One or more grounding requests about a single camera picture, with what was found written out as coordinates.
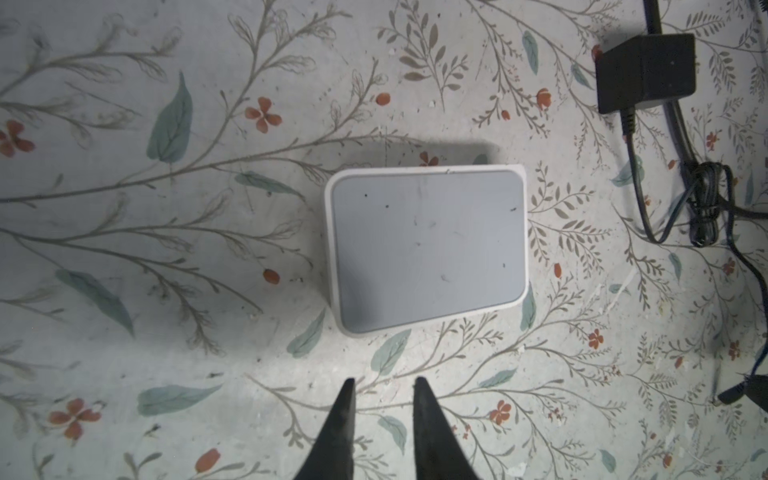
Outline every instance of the floral pattern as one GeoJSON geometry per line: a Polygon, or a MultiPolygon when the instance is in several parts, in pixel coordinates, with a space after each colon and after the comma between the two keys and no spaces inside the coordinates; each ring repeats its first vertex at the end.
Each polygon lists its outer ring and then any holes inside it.
{"type": "MultiPolygon", "coordinates": [[[[697,42],[684,120],[765,210],[765,18],[705,4],[660,1],[697,42]]],[[[641,2],[4,6],[0,477],[292,478],[352,377],[356,477],[414,478],[418,376],[480,478],[768,475],[768,415],[713,398],[765,342],[754,279],[684,221],[647,241],[597,111],[641,2]],[[328,179],[497,163],[528,172],[522,304],[344,336],[328,179]]],[[[634,141],[662,224],[684,187],[661,108],[634,141]]],[[[766,225],[734,238],[766,272],[766,225]]]]}

